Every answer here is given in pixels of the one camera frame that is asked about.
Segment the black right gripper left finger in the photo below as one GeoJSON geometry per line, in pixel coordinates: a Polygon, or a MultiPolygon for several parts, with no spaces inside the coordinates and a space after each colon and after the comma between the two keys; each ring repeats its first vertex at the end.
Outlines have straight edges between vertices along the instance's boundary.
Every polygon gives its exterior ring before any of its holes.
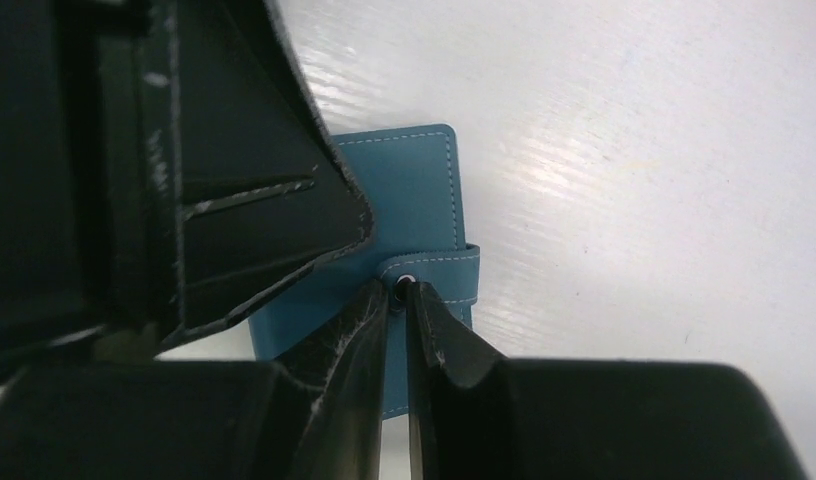
{"type": "Polygon", "coordinates": [[[0,479],[374,479],[388,294],[272,361],[41,366],[0,398],[0,479]]]}

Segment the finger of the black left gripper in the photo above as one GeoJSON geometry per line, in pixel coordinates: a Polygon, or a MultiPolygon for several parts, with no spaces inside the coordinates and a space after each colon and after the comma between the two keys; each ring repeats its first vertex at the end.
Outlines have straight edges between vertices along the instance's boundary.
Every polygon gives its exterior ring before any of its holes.
{"type": "Polygon", "coordinates": [[[363,245],[273,1],[0,1],[0,384],[227,330],[363,245]]]}

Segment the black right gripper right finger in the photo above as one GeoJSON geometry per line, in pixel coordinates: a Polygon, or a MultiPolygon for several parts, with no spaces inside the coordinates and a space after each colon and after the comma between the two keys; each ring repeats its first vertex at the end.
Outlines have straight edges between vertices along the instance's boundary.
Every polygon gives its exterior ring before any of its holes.
{"type": "Polygon", "coordinates": [[[405,286],[415,479],[802,479],[770,405],[719,364],[504,356],[405,286]]]}

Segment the blue leather card holder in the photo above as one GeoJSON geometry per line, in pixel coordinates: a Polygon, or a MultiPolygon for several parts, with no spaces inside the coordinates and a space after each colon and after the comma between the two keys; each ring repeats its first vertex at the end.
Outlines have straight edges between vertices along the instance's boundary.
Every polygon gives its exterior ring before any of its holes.
{"type": "Polygon", "coordinates": [[[326,324],[372,279],[431,284],[467,329],[480,249],[465,234],[457,138],[446,124],[337,135],[374,216],[372,239],[319,267],[250,317],[257,359],[275,360],[326,324]]]}

